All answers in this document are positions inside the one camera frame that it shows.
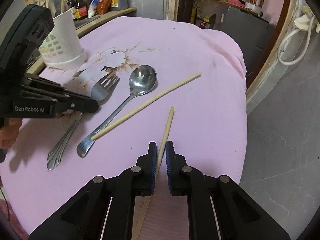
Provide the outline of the person's left hand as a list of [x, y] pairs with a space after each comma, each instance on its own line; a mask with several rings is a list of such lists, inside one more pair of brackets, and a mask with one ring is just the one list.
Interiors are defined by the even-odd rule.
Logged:
[[0, 129], [1, 149], [7, 150], [15, 143], [21, 126], [21, 118], [10, 118], [8, 123]]

